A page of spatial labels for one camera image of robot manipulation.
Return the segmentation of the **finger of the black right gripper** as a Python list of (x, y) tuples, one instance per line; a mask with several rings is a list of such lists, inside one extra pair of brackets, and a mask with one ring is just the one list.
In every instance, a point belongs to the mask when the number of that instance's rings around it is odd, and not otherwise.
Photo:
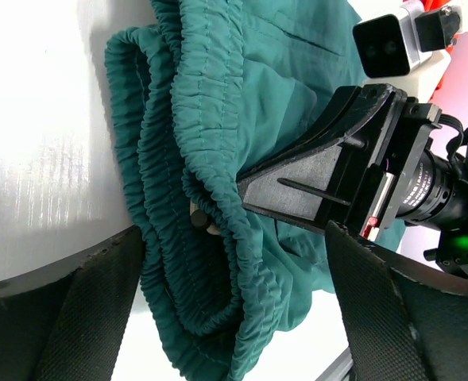
[(321, 233), (329, 220), (343, 221), (350, 212), (350, 160), (345, 144), (294, 145), (240, 175), (242, 204)]
[(356, 101), (360, 101), (362, 106), (365, 104), (371, 105), (378, 99), (382, 99), (384, 92), (391, 88), (392, 86), (387, 83), (368, 84), (363, 87), (339, 87), (334, 92), (322, 114), (300, 137), (292, 143), (286, 144), (284, 148), (269, 156), (268, 159), (259, 161), (249, 170), (243, 171), (237, 178), (246, 179), (257, 171), (261, 171), (264, 167), (268, 167), (272, 162), (282, 160), (286, 154), (290, 154), (292, 151), (319, 139), (324, 133), (331, 131), (343, 117), (354, 114), (354, 103)]

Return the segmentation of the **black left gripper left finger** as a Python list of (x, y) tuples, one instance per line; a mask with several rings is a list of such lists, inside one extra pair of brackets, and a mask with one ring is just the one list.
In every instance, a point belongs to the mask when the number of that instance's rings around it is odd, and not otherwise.
[(0, 281), (0, 380), (110, 379), (144, 254), (130, 227)]

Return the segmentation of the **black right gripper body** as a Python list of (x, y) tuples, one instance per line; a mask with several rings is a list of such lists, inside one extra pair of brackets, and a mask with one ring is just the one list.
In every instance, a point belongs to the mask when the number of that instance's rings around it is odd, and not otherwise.
[(453, 157), (462, 143), (457, 118), (400, 90), (357, 91), (323, 129), (323, 139), (340, 142), (316, 211), (317, 227), (332, 220), (368, 237), (396, 219), (437, 230), (461, 226), (459, 165), (431, 152), (431, 132), (442, 126), (458, 133), (447, 146)]

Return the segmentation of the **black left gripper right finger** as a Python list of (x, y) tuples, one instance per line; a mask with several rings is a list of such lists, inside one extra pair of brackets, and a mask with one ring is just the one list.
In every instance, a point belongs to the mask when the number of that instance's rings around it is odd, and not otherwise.
[(357, 380), (468, 380), (468, 279), (334, 222), (325, 240)]

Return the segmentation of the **teal shorts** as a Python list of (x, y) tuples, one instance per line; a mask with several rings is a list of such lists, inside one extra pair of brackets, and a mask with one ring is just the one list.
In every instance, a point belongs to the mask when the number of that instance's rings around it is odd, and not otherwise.
[(302, 135), (364, 71), (346, 1), (155, 1), (105, 66), (141, 289), (188, 380), (240, 380), (314, 291), (323, 236), (245, 211), (236, 178)]

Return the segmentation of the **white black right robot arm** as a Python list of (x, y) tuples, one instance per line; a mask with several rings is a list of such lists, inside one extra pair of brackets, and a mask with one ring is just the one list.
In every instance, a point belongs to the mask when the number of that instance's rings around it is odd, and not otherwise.
[(389, 84), (340, 87), (294, 143), (238, 177), (249, 211), (376, 241), (396, 220), (438, 230), (424, 252), (468, 279), (468, 127)]

